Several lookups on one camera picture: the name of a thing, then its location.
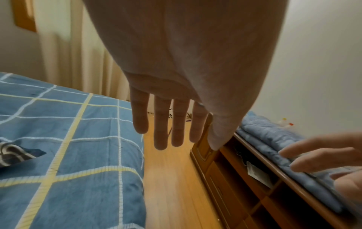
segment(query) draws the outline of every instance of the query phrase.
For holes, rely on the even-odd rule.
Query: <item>wooden furniture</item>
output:
[[[355,218],[330,211],[239,135],[219,151],[211,150],[211,120],[209,115],[190,155],[226,228],[354,228]],[[248,175],[246,161],[269,175],[272,188]]]

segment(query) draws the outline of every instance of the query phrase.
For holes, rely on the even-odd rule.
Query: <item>beige curtain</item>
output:
[[[100,40],[82,0],[34,0],[47,81],[129,99],[122,70]]]

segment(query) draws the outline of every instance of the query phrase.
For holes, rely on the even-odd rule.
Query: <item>bed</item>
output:
[[[0,141],[46,152],[0,168],[0,228],[145,227],[129,102],[0,73]]]

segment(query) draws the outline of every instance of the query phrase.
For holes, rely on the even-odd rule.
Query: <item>wall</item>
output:
[[[0,33],[0,71],[44,79],[38,35],[15,26],[10,0],[0,1]]]
[[[252,110],[306,137],[362,131],[362,1],[291,0]]]

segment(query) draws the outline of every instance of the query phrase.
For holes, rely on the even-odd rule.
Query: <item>hand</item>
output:
[[[295,172],[318,172],[342,166],[362,166],[362,132],[331,134],[294,143],[279,154],[297,158],[290,168]],[[362,201],[362,171],[332,174],[337,191],[347,198]]]
[[[200,139],[209,112],[212,149],[226,143],[256,100],[279,35],[287,0],[84,0],[103,43],[130,84],[133,123],[148,130],[155,95],[154,142],[180,146],[190,99],[190,141]]]

